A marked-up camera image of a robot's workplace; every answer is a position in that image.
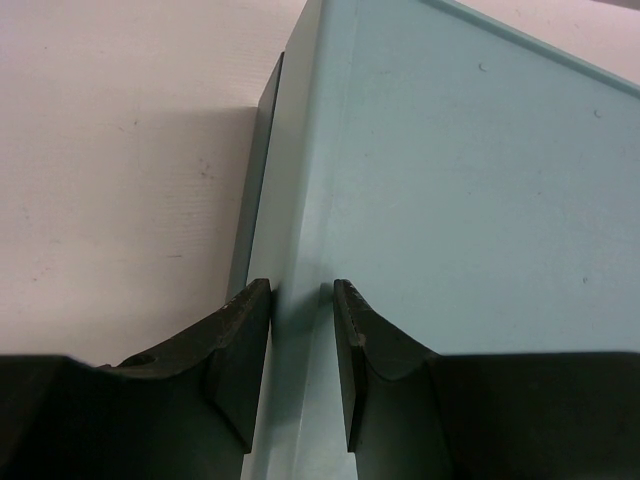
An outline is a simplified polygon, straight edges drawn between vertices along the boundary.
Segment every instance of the light blue enclosure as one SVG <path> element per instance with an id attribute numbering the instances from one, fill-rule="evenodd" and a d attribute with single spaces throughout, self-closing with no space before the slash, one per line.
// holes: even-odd
<path id="1" fill-rule="evenodd" d="M 357 478 L 336 278 L 442 354 L 640 350 L 639 100 L 456 3 L 310 0 L 248 267 L 277 308 L 245 478 Z"/>

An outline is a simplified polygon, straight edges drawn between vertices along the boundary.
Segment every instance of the light blue metal panel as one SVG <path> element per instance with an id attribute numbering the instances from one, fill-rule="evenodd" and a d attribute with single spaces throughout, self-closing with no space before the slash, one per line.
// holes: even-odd
<path id="1" fill-rule="evenodd" d="M 635 87 L 443 0 L 301 22 L 250 267 L 279 284 L 254 478 L 356 476 L 334 278 L 440 353 L 640 350 Z"/>

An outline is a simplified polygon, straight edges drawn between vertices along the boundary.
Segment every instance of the white wall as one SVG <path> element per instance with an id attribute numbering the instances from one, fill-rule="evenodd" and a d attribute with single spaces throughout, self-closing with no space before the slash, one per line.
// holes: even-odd
<path id="1" fill-rule="evenodd" d="M 467 0 L 640 83 L 640 12 Z M 255 105 L 303 0 L 0 3 L 0 351 L 117 363 L 223 302 Z"/>

